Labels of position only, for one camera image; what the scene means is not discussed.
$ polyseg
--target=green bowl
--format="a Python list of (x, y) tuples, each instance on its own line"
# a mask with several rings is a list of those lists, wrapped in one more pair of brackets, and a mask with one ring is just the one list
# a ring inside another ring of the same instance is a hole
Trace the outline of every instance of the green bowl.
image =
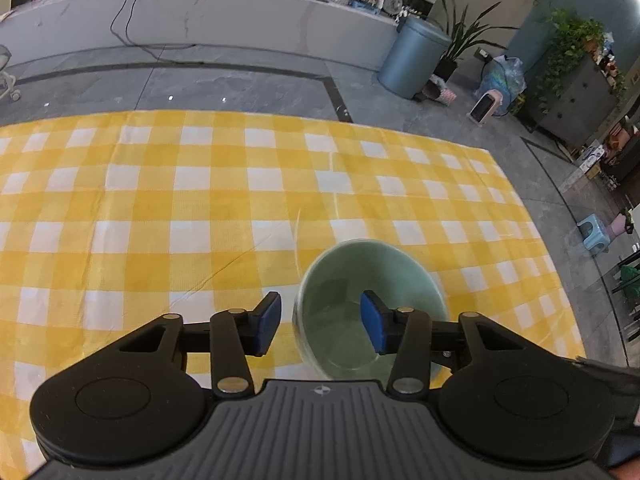
[[(412, 257), (378, 240), (349, 240), (306, 271), (294, 304), (296, 341), (304, 362), (327, 379), (386, 384), (396, 356), (373, 350), (360, 320), (364, 290), (373, 290), (391, 309), (411, 306), (433, 320), (449, 320), (438, 287)], [(439, 371), (432, 364), (431, 378)]]

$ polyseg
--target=black plant pot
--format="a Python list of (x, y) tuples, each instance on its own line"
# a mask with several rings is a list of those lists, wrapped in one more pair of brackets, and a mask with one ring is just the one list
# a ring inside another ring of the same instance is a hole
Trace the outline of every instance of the black plant pot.
[(456, 71), (457, 68), (458, 68), (458, 64), (455, 61), (452, 61), (450, 59), (446, 59), (443, 57), (438, 63), (436, 70), (434, 70), (433, 73), (436, 76), (444, 79), (444, 81), (448, 81), (451, 75)]

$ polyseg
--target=office chair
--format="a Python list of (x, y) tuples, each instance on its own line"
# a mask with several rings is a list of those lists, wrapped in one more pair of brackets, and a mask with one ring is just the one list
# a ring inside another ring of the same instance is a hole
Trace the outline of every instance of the office chair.
[(9, 75), (4, 71), (4, 67), (9, 60), (11, 59), (11, 53), (9, 49), (4, 45), (0, 45), (0, 84), (2, 86), (6, 86), (6, 89), (2, 91), (0, 88), (0, 100), (2, 100), (5, 96), (11, 96), (12, 101), (17, 101), (20, 99), (20, 91), (18, 89), (14, 89), (15, 85), (15, 76)]

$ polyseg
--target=white counter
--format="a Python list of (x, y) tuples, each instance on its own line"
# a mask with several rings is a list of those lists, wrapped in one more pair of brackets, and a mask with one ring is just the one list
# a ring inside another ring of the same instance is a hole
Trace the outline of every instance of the white counter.
[[(47, 0), (0, 23), (18, 64), (118, 46), (110, 24), (124, 0)], [(114, 30), (124, 36), (129, 0)], [(260, 48), (379, 69), (396, 38), (389, 18), (312, 0), (138, 0), (129, 37), (140, 44)]]

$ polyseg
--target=trash can lid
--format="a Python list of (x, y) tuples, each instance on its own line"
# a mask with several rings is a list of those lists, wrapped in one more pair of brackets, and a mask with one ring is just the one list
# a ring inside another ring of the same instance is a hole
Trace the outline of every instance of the trash can lid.
[(451, 38), (442, 32), (436, 25), (433, 25), (433, 23), (421, 20), (415, 16), (409, 16), (404, 25), (421, 36), (429, 38), (431, 41), (435, 41), (442, 46), (446, 47), (451, 44)]

